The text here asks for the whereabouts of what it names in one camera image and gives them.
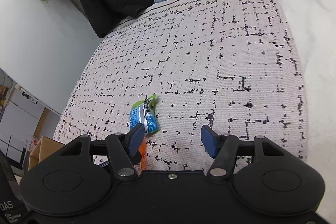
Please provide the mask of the brown cardboard box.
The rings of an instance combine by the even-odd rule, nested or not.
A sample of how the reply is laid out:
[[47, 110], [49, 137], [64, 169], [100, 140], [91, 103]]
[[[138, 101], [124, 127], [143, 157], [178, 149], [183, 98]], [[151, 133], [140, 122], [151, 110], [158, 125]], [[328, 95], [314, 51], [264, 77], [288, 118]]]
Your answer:
[[37, 142], [37, 145], [30, 152], [28, 170], [31, 170], [63, 146], [63, 143], [50, 139], [46, 136], [41, 137], [41, 139]]

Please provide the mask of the orange cracker snack packet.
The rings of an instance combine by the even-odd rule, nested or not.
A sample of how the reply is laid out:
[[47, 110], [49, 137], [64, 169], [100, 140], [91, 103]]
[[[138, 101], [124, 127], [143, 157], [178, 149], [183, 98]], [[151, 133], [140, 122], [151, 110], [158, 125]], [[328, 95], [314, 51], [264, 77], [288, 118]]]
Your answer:
[[141, 154], [141, 161], [138, 162], [134, 167], [137, 173], [141, 174], [142, 171], [146, 170], [146, 141], [141, 143], [138, 152]]

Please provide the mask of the white black patterned bedspread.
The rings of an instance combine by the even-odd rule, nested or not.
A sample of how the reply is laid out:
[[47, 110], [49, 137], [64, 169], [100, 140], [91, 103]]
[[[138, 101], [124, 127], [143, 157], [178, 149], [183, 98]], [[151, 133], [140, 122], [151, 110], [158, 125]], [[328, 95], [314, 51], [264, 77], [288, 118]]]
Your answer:
[[170, 0], [119, 24], [97, 47], [54, 138], [129, 131], [132, 104], [156, 95], [148, 169], [207, 169], [201, 127], [263, 135], [307, 157], [298, 53], [278, 0]]

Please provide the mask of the blue green snack packet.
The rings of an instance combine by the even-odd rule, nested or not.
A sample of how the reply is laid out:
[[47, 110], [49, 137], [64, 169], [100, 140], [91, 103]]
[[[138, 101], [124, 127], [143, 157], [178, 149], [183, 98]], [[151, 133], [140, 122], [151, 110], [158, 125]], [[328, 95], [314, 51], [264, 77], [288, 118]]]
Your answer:
[[146, 97], [142, 101], [138, 101], [131, 106], [129, 114], [129, 128], [133, 129], [137, 124], [141, 123], [145, 127], [145, 135], [158, 132], [159, 127], [155, 117], [155, 100], [157, 95]]

